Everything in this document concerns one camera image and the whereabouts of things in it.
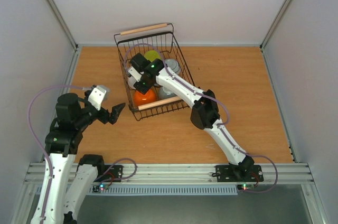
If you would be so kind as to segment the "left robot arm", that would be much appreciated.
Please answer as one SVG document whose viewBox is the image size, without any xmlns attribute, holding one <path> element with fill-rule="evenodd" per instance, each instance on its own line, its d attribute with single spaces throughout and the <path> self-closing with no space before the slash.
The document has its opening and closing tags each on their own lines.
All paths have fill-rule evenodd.
<svg viewBox="0 0 338 224">
<path fill-rule="evenodd" d="M 104 99 L 105 92 L 98 88 L 87 91 L 85 98 L 67 93 L 57 99 L 57 116 L 45 138 L 44 180 L 31 223 L 77 223 L 89 187 L 106 176 L 103 156 L 86 154 L 68 184 L 83 132 L 96 120 L 115 124 L 125 107 L 121 103 L 106 110 L 101 106 Z"/>
</svg>

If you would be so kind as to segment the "blue floral porcelain bowl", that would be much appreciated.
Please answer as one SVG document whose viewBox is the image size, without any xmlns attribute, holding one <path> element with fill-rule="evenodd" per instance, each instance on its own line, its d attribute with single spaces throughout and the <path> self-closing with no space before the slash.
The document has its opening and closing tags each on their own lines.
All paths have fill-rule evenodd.
<svg viewBox="0 0 338 224">
<path fill-rule="evenodd" d="M 166 59 L 165 63 L 175 74 L 181 73 L 181 67 L 175 59 Z"/>
</svg>

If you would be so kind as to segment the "green bowl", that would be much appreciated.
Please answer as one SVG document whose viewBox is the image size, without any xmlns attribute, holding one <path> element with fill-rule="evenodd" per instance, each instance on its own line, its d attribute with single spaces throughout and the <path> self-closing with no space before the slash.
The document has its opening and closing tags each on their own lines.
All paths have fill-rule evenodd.
<svg viewBox="0 0 338 224">
<path fill-rule="evenodd" d="M 148 50 L 144 54 L 144 58 L 149 60 L 150 62 L 153 62 L 156 59 L 162 60 L 161 55 L 156 50 Z"/>
</svg>

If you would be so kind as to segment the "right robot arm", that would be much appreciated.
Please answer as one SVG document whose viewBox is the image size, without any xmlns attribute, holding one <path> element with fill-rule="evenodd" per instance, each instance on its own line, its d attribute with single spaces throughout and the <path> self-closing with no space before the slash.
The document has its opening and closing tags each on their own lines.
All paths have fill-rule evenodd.
<svg viewBox="0 0 338 224">
<path fill-rule="evenodd" d="M 155 84 L 167 88 L 191 108 L 191 123 L 207 132 L 227 157 L 237 181 L 251 176 L 254 160 L 240 147 L 226 129 L 219 114 L 221 104 L 211 90 L 204 91 L 185 81 L 161 59 L 147 60 L 142 54 L 134 55 L 127 68 L 128 74 L 136 80 L 134 87 L 145 94 Z"/>
</svg>

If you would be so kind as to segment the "orange bowl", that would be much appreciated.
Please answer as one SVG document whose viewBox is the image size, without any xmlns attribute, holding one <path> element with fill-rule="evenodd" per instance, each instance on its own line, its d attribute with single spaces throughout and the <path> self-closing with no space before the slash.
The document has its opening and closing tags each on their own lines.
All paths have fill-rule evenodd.
<svg viewBox="0 0 338 224">
<path fill-rule="evenodd" d="M 134 92 L 133 102 L 135 106 L 141 106 L 157 101 L 157 95 L 153 89 L 150 89 L 146 94 L 139 91 Z"/>
</svg>

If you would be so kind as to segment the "grey scale pattern bowl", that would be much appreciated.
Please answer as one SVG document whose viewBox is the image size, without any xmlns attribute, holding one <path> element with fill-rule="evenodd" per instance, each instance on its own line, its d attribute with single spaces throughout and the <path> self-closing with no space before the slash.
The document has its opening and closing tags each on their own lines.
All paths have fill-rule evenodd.
<svg viewBox="0 0 338 224">
<path fill-rule="evenodd" d="M 176 94 L 166 87 L 160 87 L 158 90 L 158 96 L 160 100 L 163 100 L 175 97 Z"/>
</svg>

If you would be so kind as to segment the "plain white bowl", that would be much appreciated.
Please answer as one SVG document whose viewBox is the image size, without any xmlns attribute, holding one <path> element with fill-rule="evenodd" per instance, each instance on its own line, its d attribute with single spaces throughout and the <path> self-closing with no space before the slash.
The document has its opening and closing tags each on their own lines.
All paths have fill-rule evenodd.
<svg viewBox="0 0 338 224">
<path fill-rule="evenodd" d="M 131 76 L 131 77 L 129 77 L 128 78 L 128 85 L 129 85 L 129 87 L 131 88 L 131 89 L 136 89 L 135 87 L 134 87 L 134 84 L 137 82 L 137 80 L 133 77 L 133 76 Z"/>
</svg>

